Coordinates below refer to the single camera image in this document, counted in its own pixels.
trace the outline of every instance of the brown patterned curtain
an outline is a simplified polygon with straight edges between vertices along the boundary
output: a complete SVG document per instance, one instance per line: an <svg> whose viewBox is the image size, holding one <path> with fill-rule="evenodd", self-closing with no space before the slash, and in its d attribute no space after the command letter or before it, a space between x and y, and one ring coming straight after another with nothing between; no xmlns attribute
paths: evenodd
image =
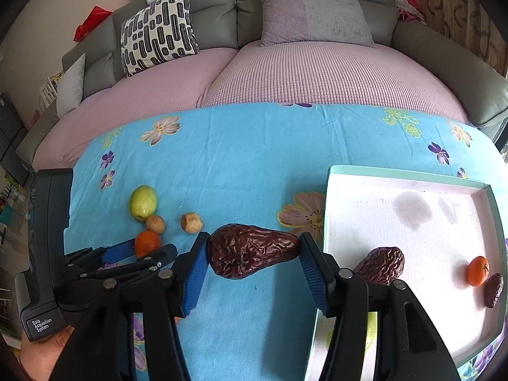
<svg viewBox="0 0 508 381"><path fill-rule="evenodd" d="M506 77L508 46L478 0L419 0L427 25L467 48Z"/></svg>

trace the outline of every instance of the beige wall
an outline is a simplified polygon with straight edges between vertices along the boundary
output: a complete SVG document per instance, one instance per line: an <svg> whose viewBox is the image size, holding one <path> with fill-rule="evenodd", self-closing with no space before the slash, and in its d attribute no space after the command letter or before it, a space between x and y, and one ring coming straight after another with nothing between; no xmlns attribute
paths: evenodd
<svg viewBox="0 0 508 381"><path fill-rule="evenodd" d="M29 123L45 78L62 70L62 56L76 43L76 27L94 5L113 11L130 0L30 0L9 30L1 50L0 87Z"/></svg>

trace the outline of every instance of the small orange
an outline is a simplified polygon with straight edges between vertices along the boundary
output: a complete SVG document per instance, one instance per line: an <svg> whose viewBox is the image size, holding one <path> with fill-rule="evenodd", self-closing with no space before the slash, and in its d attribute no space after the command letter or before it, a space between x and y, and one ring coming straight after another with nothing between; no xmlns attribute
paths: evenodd
<svg viewBox="0 0 508 381"><path fill-rule="evenodd" d="M474 258L467 267L467 283L480 286L489 279L489 262L484 257Z"/></svg>
<svg viewBox="0 0 508 381"><path fill-rule="evenodd" d="M134 240L134 253L141 258L162 246L161 238L155 232L143 231Z"/></svg>

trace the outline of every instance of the skin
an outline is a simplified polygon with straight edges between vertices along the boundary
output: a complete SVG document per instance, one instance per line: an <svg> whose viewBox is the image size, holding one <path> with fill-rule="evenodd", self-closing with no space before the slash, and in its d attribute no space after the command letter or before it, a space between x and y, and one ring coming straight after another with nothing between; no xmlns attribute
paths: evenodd
<svg viewBox="0 0 508 381"><path fill-rule="evenodd" d="M56 334L30 342L23 332L19 361L27 374L35 381L48 381L58 357L74 328L67 327Z"/></svg>

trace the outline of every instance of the pink cloth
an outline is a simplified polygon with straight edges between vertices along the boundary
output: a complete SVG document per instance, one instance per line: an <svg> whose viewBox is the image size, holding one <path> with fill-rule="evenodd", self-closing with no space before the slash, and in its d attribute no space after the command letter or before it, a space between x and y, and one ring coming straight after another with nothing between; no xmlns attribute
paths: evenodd
<svg viewBox="0 0 508 381"><path fill-rule="evenodd" d="M72 168L88 143L122 124L194 109L205 89L235 56L235 49L202 50L120 80L63 116L37 149L35 170Z"/></svg>
<svg viewBox="0 0 508 381"><path fill-rule="evenodd" d="M252 42L210 86L200 107L258 101L373 104L468 122L459 100L437 77L378 44Z"/></svg>

